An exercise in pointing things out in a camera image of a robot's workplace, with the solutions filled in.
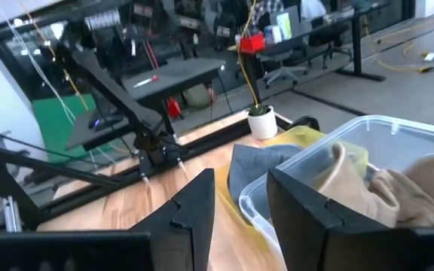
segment red box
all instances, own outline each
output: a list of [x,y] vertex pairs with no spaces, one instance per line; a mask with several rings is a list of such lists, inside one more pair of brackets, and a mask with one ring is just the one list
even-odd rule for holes
[[240,51],[244,53],[255,53],[265,48],[264,34],[258,33],[250,38],[240,39]]

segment desk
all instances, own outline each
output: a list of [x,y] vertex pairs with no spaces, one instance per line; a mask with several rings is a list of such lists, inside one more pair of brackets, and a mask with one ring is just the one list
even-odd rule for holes
[[[198,84],[211,81],[213,78],[219,76],[219,69],[223,65],[225,65],[225,61],[221,59],[192,58],[172,62],[159,69],[143,72],[139,75],[123,77],[121,81],[124,89],[136,101],[162,103],[168,97],[181,93]],[[137,83],[152,78],[155,75],[158,78],[156,81],[144,84],[141,87],[135,86]],[[88,123],[93,112],[87,111],[76,117],[72,133],[66,142],[67,150],[82,145],[85,150],[89,151],[116,139],[118,135],[124,136],[132,132],[126,118],[114,125],[113,128],[116,133],[111,127],[98,132],[88,129]]]
[[344,69],[339,69],[336,72],[340,75],[354,76],[354,77],[369,79],[369,80],[373,80],[373,81],[386,80],[386,77],[384,77],[384,76],[370,75],[370,74],[366,74],[366,73],[362,72],[361,26],[359,23],[359,18],[361,16],[369,14],[373,11],[377,11],[377,10],[380,10],[381,8],[385,8],[388,5],[390,5],[390,3],[377,3],[376,5],[374,5],[371,8],[368,8],[366,10],[355,11],[353,15],[350,15],[348,17],[341,17],[339,19],[336,19],[335,21],[333,21],[330,24],[314,28],[314,29],[310,30],[309,32],[303,32],[298,36],[290,38],[289,40],[285,40],[285,41],[282,41],[278,44],[267,46],[266,48],[264,48],[262,50],[258,50],[256,52],[250,53],[250,52],[246,52],[246,51],[241,51],[241,59],[243,62],[242,64],[244,66],[244,69],[246,70],[246,73],[247,73],[249,81],[252,85],[252,88],[254,90],[256,90],[255,94],[257,96],[258,101],[261,101],[261,97],[257,91],[257,89],[258,89],[257,88],[257,80],[256,80],[256,76],[255,76],[255,70],[254,70],[254,67],[252,65],[252,61],[255,58],[256,54],[272,55],[272,54],[274,54],[274,52],[282,52],[282,51],[286,51],[286,50],[292,50],[292,49],[296,48],[298,45],[302,44],[302,38],[304,36],[310,35],[314,32],[318,32],[319,30],[323,30],[324,28],[330,27],[335,23],[344,23],[347,21],[351,22],[351,31],[352,31],[352,36],[353,36],[353,64],[354,64],[353,70],[348,71],[348,70],[344,70]]
[[[245,118],[246,112],[240,112],[196,129],[181,137],[179,141],[182,144],[195,141]],[[185,162],[187,177],[181,169],[171,169],[150,178],[150,193],[145,189],[145,184],[139,182],[48,221],[40,225],[38,230],[128,229],[160,207],[203,169],[217,169],[228,164],[231,161],[234,144],[258,147],[262,146],[263,142],[249,135],[244,136],[235,142]],[[104,169],[101,173],[115,174],[137,163],[138,160],[128,159],[116,166]],[[87,185],[88,183],[82,181],[74,181],[58,189],[55,197],[71,193]],[[215,221],[208,270],[282,270],[280,262],[268,250],[259,248],[255,240],[234,219],[235,217],[228,211],[219,195],[215,195]]]

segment red object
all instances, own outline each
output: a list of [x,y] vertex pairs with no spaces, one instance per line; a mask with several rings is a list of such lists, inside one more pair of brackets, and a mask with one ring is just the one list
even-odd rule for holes
[[167,99],[167,109],[169,111],[169,116],[172,118],[179,118],[182,114],[179,102],[177,102],[173,97]]
[[250,38],[240,39],[240,50],[245,53],[255,53],[265,48],[264,34],[258,33]]

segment gray cloth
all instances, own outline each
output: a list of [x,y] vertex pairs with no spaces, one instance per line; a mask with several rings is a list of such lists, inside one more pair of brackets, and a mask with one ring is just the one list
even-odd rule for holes
[[273,145],[267,148],[254,148],[234,145],[228,187],[235,205],[239,205],[240,192],[250,183],[267,173],[269,169],[284,163],[302,148],[297,145]]

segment beige cloth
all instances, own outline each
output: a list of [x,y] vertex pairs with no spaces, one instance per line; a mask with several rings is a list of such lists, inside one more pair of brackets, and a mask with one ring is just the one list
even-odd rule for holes
[[341,143],[333,146],[332,153],[335,164],[318,177],[315,189],[349,209],[394,227],[399,210],[394,195],[381,183],[368,190]]
[[379,170],[366,187],[341,143],[332,153],[335,164],[316,180],[320,193],[388,227],[434,227],[434,156],[405,174]]

